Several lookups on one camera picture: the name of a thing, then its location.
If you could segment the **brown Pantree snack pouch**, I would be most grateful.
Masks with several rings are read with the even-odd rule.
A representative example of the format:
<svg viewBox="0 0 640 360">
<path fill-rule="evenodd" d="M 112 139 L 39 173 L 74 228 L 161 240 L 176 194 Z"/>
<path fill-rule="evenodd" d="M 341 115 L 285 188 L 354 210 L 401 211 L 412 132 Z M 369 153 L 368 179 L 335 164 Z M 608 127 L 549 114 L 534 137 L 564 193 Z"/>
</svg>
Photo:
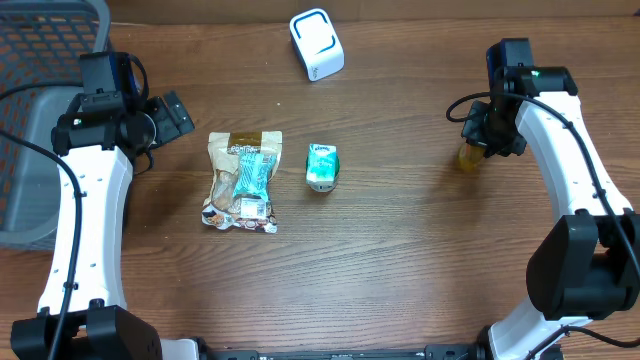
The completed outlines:
<svg viewBox="0 0 640 360">
<path fill-rule="evenodd" d="M 280 164 L 282 149 L 283 134 L 280 131 L 210 133 L 207 150 L 213 180 L 209 196 L 204 200 L 202 222 L 221 231 L 235 227 L 275 233 L 278 225 L 269 185 Z M 253 197 L 233 197 L 241 153 L 262 153 L 277 158 L 268 183 L 269 202 Z"/>
</svg>

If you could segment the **teal snack bar wrapper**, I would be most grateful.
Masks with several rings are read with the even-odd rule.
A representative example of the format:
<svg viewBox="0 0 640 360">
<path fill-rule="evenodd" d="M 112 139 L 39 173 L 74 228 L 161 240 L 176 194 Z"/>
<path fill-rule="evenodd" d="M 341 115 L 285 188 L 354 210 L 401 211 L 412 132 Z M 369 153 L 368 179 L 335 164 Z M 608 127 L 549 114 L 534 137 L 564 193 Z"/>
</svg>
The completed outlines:
<svg viewBox="0 0 640 360">
<path fill-rule="evenodd" d="M 268 183 L 276 160 L 274 155 L 241 153 L 233 197 L 253 197 L 269 202 Z"/>
</svg>

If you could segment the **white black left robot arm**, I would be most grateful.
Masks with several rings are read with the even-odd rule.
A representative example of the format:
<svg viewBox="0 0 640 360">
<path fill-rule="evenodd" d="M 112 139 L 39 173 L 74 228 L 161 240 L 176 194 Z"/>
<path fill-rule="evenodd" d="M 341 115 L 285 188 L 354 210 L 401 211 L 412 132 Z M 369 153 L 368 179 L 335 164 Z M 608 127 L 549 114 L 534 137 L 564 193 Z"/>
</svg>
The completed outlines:
<svg viewBox="0 0 640 360">
<path fill-rule="evenodd" d="M 130 313 L 121 278 L 125 207 L 138 154 L 194 129 L 174 93 L 132 113 L 94 111 L 80 88 L 39 97 L 36 116 L 55 120 L 60 184 L 54 257 L 35 317 L 13 323 L 20 359 L 204 359 L 199 339 L 163 339 Z"/>
</svg>

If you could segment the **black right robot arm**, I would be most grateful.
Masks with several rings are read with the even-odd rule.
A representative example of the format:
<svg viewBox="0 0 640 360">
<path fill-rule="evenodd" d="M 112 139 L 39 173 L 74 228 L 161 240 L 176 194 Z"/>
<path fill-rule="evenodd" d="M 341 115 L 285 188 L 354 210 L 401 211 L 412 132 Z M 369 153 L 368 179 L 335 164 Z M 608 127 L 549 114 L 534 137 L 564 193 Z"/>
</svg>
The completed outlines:
<svg viewBox="0 0 640 360">
<path fill-rule="evenodd" d="M 482 345 L 489 359 L 542 359 L 562 337 L 634 306 L 639 214 L 607 173 L 566 68 L 500 66 L 489 91 L 469 99 L 463 138 L 486 157 L 530 149 L 555 221 L 527 264 L 525 299 Z"/>
</svg>

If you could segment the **yellow oil bottle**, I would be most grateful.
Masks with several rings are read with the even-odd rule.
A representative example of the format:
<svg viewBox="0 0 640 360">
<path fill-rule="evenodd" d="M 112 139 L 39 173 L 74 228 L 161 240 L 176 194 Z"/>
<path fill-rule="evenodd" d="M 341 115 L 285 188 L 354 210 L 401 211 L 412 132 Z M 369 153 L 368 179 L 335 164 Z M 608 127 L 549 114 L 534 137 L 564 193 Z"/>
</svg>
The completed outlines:
<svg viewBox="0 0 640 360">
<path fill-rule="evenodd" d="M 465 172 L 475 171 L 484 159 L 483 147 L 463 143 L 458 150 L 457 164 Z"/>
</svg>

